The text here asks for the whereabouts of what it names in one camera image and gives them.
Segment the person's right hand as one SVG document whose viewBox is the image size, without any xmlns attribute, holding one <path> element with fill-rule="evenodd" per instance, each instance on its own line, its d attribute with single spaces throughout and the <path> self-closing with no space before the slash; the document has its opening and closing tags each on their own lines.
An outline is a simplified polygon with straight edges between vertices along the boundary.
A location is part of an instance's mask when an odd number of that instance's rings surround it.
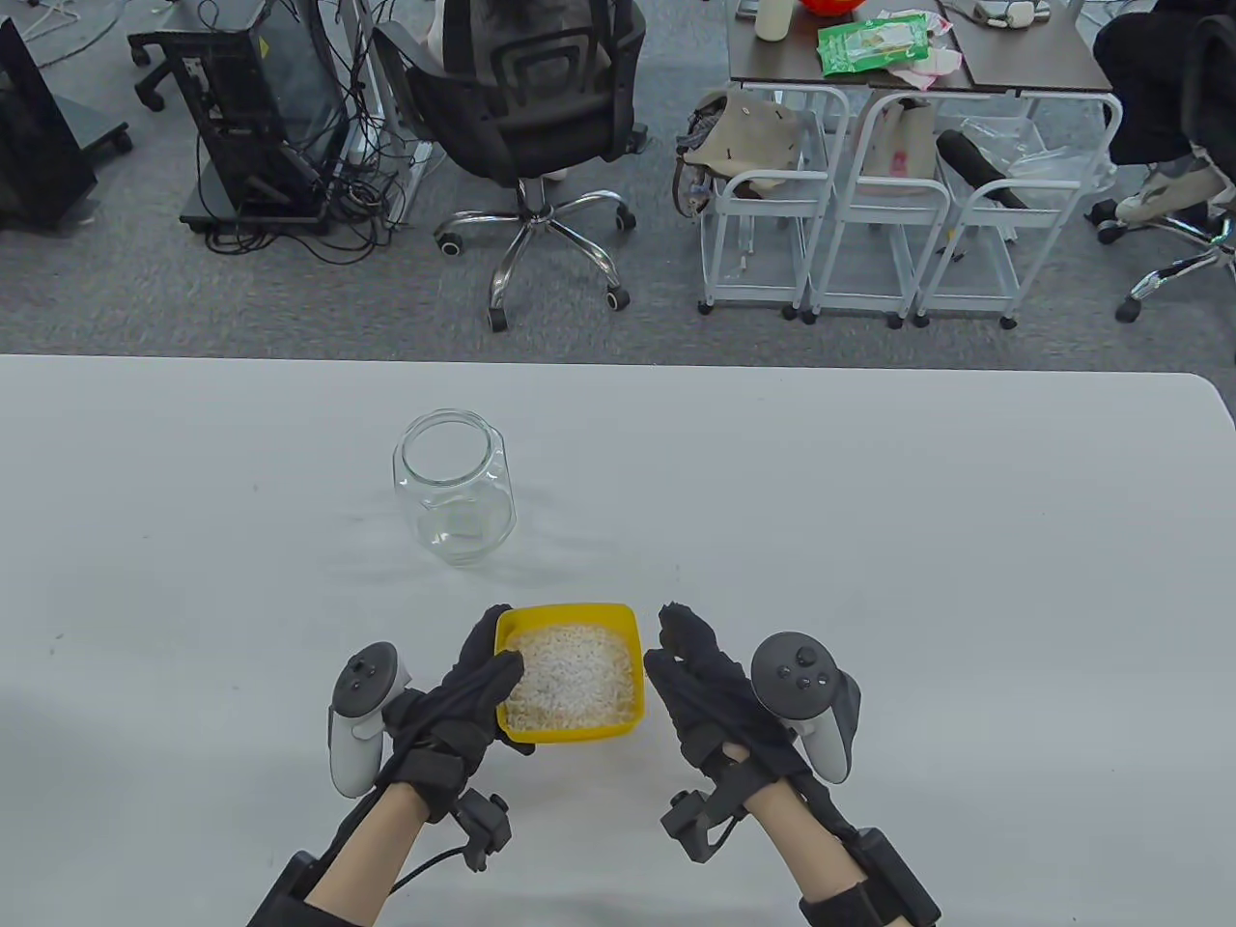
<svg viewBox="0 0 1236 927">
<path fill-rule="evenodd" d="M 659 622 L 660 645 L 643 662 L 686 761 L 714 785 L 744 761 L 760 785 L 808 775 L 791 732 L 758 701 L 742 664 L 716 643 L 714 628 L 679 602 L 662 604 Z"/>
</svg>

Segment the person's left hand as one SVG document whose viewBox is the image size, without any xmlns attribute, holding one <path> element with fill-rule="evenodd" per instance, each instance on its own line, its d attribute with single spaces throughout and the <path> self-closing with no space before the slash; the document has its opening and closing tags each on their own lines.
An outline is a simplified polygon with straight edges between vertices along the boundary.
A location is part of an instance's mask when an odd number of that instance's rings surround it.
<svg viewBox="0 0 1236 927">
<path fill-rule="evenodd" d="M 489 606 L 436 688 L 400 693 L 384 707 L 392 754 L 377 785 L 410 786 L 425 803 L 428 823 L 438 823 L 459 803 L 493 742 L 522 755 L 536 749 L 514 742 L 497 724 L 498 706 L 524 671 L 520 653 L 494 653 L 497 622 L 510 608 Z"/>
</svg>

